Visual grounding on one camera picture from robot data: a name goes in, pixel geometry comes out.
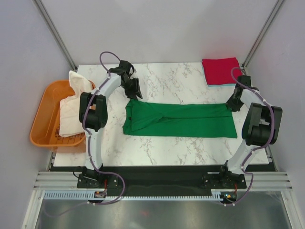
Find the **green fabric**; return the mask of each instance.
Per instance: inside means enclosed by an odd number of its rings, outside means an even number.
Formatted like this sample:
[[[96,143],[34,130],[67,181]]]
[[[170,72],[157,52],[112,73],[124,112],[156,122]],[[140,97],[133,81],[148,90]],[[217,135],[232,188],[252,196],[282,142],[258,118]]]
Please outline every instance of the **green fabric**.
[[[130,100],[126,135],[237,138],[232,112],[225,104],[155,104]]]

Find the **reflective floor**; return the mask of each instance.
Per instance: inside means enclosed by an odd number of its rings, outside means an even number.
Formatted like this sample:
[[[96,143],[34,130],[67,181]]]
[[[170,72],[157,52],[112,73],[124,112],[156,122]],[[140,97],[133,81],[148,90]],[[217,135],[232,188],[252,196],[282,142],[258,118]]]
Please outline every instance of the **reflective floor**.
[[[44,200],[43,205],[49,214],[57,214],[80,202]],[[41,211],[36,228],[290,229],[291,226],[280,193],[251,192],[235,207],[207,201],[125,200],[106,206],[84,205],[57,218],[49,218]]]

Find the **white marble tabletop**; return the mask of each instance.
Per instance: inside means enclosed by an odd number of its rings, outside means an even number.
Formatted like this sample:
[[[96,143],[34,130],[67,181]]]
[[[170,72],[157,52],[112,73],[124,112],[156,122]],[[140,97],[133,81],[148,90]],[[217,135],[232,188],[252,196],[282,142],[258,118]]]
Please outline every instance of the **white marble tabletop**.
[[[206,84],[201,63],[134,64],[140,81],[143,101],[166,104],[225,103],[233,93],[233,86]],[[96,86],[106,78],[101,65],[81,65],[78,73]],[[108,122],[103,133],[102,159],[105,166],[171,166],[217,165],[230,159],[242,139],[241,131],[247,108],[233,113],[238,134],[232,138],[151,137],[123,134],[125,106],[129,99],[118,88],[107,102]],[[57,153],[54,166],[83,166],[85,154]],[[252,164],[268,164],[264,150]]]

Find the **plastic bin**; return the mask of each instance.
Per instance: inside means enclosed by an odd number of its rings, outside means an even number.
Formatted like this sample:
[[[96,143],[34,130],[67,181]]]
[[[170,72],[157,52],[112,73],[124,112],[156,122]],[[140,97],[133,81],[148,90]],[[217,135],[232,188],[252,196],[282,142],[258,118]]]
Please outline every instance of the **plastic bin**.
[[[50,150],[56,150],[58,147],[69,147],[69,152],[80,150],[77,146],[84,141],[85,133],[70,137],[59,135],[60,101],[72,95],[75,93],[69,85],[69,80],[55,81],[45,89],[30,131],[30,141],[34,145]]]

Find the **red cloth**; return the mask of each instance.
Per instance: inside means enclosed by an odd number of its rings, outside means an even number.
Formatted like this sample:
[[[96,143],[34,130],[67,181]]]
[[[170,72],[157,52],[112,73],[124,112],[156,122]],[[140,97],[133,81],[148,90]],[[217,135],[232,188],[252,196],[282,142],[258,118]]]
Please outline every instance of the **red cloth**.
[[[234,58],[219,60],[202,60],[205,79],[208,85],[222,85],[235,83],[231,77],[231,69],[239,67],[238,60]],[[240,70],[234,70],[234,77],[242,75]]]

